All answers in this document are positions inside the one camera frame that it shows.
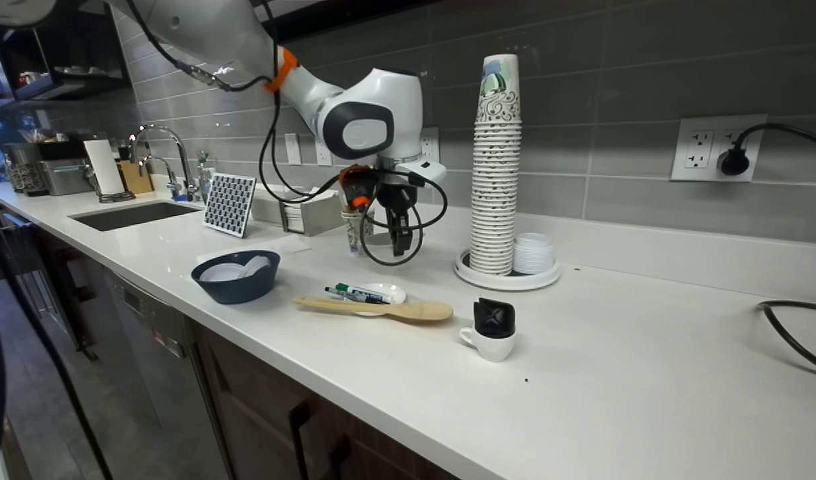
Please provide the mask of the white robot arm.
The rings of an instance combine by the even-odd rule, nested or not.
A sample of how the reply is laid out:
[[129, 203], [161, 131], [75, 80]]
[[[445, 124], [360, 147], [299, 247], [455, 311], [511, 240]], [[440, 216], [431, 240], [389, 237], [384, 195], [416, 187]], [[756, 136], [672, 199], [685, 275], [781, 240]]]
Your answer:
[[416, 191], [433, 187], [445, 201], [445, 165], [421, 152], [425, 100], [416, 75], [375, 67], [351, 88], [325, 84], [264, 28], [259, 13], [272, 20], [264, 0], [111, 3], [187, 77], [231, 93], [263, 87], [279, 104], [291, 104], [331, 156], [351, 160], [333, 185], [360, 216], [364, 253], [369, 229], [376, 227], [375, 205], [388, 211], [383, 227], [389, 232], [396, 265], [421, 248], [425, 229], [440, 216], [419, 216]]

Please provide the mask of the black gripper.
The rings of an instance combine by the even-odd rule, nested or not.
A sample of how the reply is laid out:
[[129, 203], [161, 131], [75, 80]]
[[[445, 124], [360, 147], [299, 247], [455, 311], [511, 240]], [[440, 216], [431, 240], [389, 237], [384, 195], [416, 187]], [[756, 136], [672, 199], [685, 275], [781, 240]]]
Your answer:
[[347, 247], [351, 253], [364, 253], [360, 248], [360, 225], [364, 215], [375, 203], [383, 203], [388, 211], [392, 252], [405, 253], [412, 248], [413, 232], [409, 208], [416, 205], [416, 181], [400, 171], [383, 171], [372, 165], [351, 165], [340, 173], [340, 187], [347, 201]]

